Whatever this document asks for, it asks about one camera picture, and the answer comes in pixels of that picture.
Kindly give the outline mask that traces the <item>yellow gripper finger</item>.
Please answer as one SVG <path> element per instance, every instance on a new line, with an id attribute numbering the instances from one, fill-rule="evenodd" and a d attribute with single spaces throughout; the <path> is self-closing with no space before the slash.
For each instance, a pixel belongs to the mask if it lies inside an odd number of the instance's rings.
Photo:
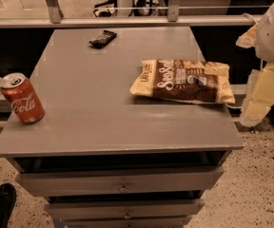
<path id="1" fill-rule="evenodd" d="M 274 105 L 274 63 L 249 75 L 240 123 L 246 127 L 259 124 Z"/>
<path id="2" fill-rule="evenodd" d="M 243 35 L 241 35 L 237 39 L 236 45 L 240 48 L 254 48 L 257 27 L 258 25 L 254 25 L 249 28 Z"/>

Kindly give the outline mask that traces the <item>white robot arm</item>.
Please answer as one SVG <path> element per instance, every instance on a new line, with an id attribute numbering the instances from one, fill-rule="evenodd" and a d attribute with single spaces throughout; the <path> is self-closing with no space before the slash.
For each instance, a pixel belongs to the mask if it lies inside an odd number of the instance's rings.
<path id="1" fill-rule="evenodd" d="M 243 100 L 240 123 L 253 127 L 259 124 L 274 105 L 274 3 L 236 41 L 241 48 L 255 48 L 256 56 L 266 62 L 260 70 L 252 70 L 248 77 Z"/>

